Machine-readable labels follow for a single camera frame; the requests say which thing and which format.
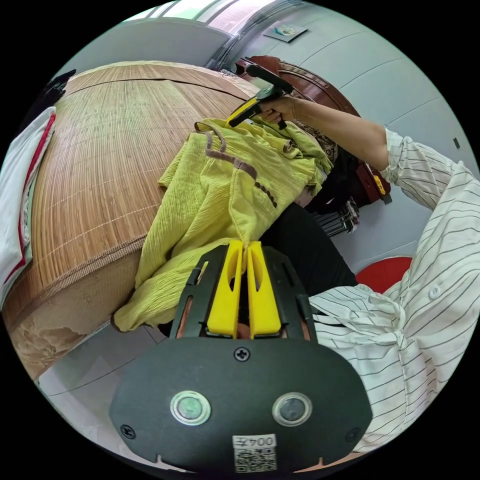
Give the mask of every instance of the floor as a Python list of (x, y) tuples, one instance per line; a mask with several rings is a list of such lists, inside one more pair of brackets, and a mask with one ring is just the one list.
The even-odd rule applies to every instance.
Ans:
[(165, 338), (146, 326), (120, 333), (108, 324), (49, 368), (37, 385), (58, 413), (87, 439), (139, 463), (165, 468), (161, 461), (151, 463), (132, 453), (109, 418), (110, 403), (129, 363)]

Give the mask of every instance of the sticker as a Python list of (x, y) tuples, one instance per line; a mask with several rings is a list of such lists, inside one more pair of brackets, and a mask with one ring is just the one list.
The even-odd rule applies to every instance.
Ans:
[(234, 435), (233, 453), (237, 473), (271, 472), (277, 469), (277, 438), (268, 435)]

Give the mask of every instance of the sleeve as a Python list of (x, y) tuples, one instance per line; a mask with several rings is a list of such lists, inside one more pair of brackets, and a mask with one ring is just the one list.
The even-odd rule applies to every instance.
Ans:
[(407, 197), (434, 210), (458, 165), (432, 148), (386, 131), (388, 167), (380, 172)]

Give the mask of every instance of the qr code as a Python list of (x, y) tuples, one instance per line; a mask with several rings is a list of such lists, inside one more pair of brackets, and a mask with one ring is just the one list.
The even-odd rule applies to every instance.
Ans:
[(275, 448), (236, 448), (234, 451), (237, 473), (270, 472), (277, 469)]

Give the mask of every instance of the window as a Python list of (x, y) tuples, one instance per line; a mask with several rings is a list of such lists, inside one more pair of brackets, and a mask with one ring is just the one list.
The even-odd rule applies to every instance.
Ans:
[(131, 20), (140, 20), (140, 19), (145, 19), (148, 17), (150, 12), (153, 12), (157, 7), (154, 6), (153, 8), (149, 8), (148, 10), (143, 11), (142, 13), (137, 13), (134, 16), (131, 16), (130, 18), (127, 18), (124, 20), (124, 22), (130, 22)]
[(259, 10), (279, 0), (174, 0), (124, 20), (176, 18), (196, 20), (210, 27), (236, 34)]
[(164, 3), (163, 5), (156, 7), (155, 11), (148, 18), (156, 19), (158, 17), (162, 17), (162, 13), (174, 3), (174, 1), (169, 1), (168, 3)]
[(200, 12), (216, 2), (217, 0), (180, 0), (163, 16), (194, 20)]
[(275, 0), (237, 0), (216, 16), (208, 25), (230, 34), (237, 33), (259, 10)]

